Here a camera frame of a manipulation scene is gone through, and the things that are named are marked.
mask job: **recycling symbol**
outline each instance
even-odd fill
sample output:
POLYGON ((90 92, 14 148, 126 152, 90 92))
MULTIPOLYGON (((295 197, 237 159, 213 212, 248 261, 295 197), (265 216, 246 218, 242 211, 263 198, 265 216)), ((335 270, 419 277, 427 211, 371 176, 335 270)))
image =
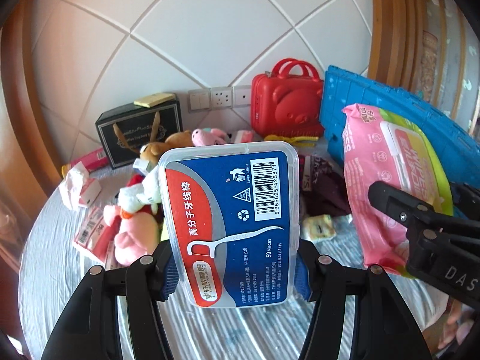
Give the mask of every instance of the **recycling symbol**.
POLYGON ((249 212, 248 210, 240 210, 237 212, 237 217, 241 219, 242 221, 246 221, 249 218, 249 212))

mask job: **white plush toy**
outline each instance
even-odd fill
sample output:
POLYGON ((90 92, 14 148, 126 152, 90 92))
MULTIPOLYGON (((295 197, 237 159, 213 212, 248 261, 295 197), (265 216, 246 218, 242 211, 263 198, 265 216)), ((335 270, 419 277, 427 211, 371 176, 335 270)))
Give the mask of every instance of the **white plush toy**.
POLYGON ((118 205, 124 212, 135 214, 145 205, 151 205, 153 215, 158 212, 158 204, 162 202, 158 168, 155 167, 141 183, 120 188, 118 205))

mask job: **robotic claw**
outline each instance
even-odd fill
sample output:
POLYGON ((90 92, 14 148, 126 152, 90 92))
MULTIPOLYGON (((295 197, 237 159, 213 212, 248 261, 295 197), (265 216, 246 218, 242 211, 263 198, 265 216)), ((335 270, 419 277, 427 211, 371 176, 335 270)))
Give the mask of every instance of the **robotic claw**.
MULTIPOLYGON (((369 189, 370 204, 407 228, 407 271, 480 311, 480 191, 452 184, 457 208, 470 219, 434 212, 429 204, 383 182, 369 189)), ((296 288, 315 302, 299 359, 338 358, 347 295, 356 296, 350 360, 427 360, 426 342, 409 308, 379 265, 344 267, 300 240, 296 288)), ((42 360, 122 360, 116 297, 127 299, 136 360, 173 360, 156 302, 175 291, 178 274, 169 241, 128 268, 94 266, 65 306, 42 360)), ((465 341, 443 360, 474 359, 480 317, 465 341)))

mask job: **bedsheet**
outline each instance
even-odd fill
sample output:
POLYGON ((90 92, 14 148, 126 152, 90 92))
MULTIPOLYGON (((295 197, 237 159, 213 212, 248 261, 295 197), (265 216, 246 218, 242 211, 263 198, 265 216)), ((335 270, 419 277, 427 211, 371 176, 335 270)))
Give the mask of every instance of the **bedsheet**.
MULTIPOLYGON (((102 192, 94 205, 114 201, 118 189, 131 175, 131 167, 102 169, 102 192)), ((57 190, 40 212, 22 255, 19 285, 20 319, 28 349, 40 360, 48 337, 64 306, 87 270, 95 265, 81 257, 71 240, 86 214, 69 211, 57 190)), ((346 266, 363 267, 362 251, 352 223, 342 222, 338 236, 317 245, 346 266)), ((419 280, 390 276, 423 330, 444 312, 447 295, 419 280)), ((126 302, 118 298, 119 328, 125 360, 133 360, 129 341, 126 302)), ((179 286, 168 301, 159 303, 160 315, 176 359, 297 359, 314 305, 294 291, 277 306, 244 309, 201 309, 191 305, 179 286)), ((346 300, 345 324, 339 359, 350 357, 354 298, 346 300)))

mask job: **electrical outlet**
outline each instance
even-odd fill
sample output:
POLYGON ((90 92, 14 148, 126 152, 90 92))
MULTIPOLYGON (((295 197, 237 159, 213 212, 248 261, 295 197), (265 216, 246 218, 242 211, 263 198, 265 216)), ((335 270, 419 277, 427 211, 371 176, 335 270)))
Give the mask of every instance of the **electrical outlet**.
POLYGON ((243 107, 250 105, 251 102, 251 86, 239 85, 233 87, 233 105, 234 107, 243 107))
POLYGON ((212 109, 231 108, 233 106, 233 93, 231 87, 218 87, 210 89, 212 109))
POLYGON ((198 89, 188 92, 189 111, 205 111, 210 109, 210 90, 198 89))

